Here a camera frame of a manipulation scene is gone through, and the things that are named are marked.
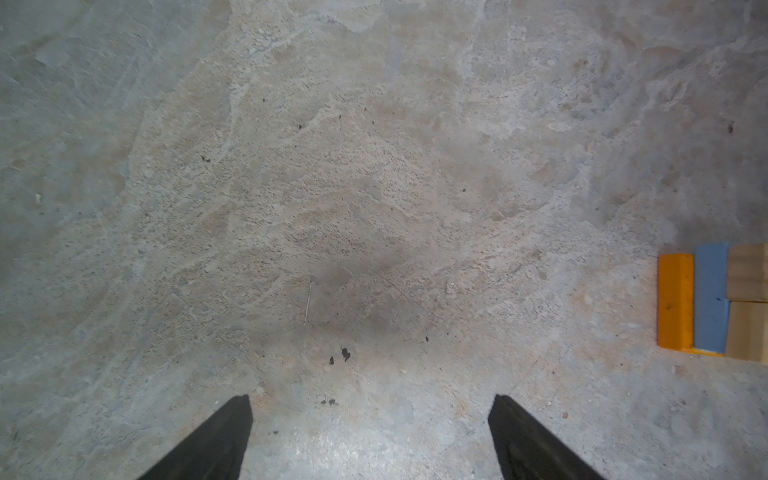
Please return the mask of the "orange supermarket wooden block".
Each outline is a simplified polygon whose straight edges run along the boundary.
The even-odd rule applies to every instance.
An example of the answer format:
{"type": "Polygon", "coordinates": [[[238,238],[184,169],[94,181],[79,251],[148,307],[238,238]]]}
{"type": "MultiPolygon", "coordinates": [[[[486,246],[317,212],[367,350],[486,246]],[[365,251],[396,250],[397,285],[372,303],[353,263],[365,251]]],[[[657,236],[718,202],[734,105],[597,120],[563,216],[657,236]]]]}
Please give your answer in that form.
{"type": "Polygon", "coordinates": [[[694,346],[694,256],[661,255],[658,260],[657,344],[691,355],[722,357],[694,346]]]}

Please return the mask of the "light blue wooden block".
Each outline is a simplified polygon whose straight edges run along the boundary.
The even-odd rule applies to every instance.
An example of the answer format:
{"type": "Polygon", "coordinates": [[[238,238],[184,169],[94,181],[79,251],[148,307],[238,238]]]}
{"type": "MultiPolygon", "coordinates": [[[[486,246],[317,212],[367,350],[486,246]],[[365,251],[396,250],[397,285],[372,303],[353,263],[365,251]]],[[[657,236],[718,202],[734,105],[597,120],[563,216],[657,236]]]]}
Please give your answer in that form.
{"type": "Polygon", "coordinates": [[[730,301],[727,298],[729,245],[707,244],[695,251],[694,346],[724,354],[730,301]]]}

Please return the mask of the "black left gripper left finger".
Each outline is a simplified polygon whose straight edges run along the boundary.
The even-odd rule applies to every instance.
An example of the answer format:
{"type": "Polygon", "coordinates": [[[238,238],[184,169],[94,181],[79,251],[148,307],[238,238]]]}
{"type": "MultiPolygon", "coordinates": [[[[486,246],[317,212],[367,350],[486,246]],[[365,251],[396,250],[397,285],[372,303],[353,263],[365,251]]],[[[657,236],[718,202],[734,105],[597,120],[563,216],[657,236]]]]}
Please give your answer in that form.
{"type": "Polygon", "coordinates": [[[237,480],[252,425],[249,396],[234,396],[139,479],[237,480]]]}

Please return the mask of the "natural wood block yellow print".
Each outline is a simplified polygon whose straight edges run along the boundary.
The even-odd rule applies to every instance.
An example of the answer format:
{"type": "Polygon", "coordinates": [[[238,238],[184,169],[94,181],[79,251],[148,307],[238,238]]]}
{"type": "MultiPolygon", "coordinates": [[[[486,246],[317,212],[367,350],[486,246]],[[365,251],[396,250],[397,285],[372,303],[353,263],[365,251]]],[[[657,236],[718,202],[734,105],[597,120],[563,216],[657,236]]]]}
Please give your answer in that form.
{"type": "Polygon", "coordinates": [[[730,304],[725,356],[767,364],[767,304],[730,304]]]}

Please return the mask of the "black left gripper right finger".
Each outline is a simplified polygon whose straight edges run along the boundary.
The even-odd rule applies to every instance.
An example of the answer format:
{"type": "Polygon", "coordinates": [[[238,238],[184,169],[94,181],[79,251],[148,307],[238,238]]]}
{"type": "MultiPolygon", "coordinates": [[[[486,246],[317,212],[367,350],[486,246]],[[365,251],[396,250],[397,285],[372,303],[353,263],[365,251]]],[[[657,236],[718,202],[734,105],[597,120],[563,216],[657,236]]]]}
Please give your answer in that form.
{"type": "Polygon", "coordinates": [[[604,479],[509,396],[495,396],[487,421],[505,480],[604,479]]]}

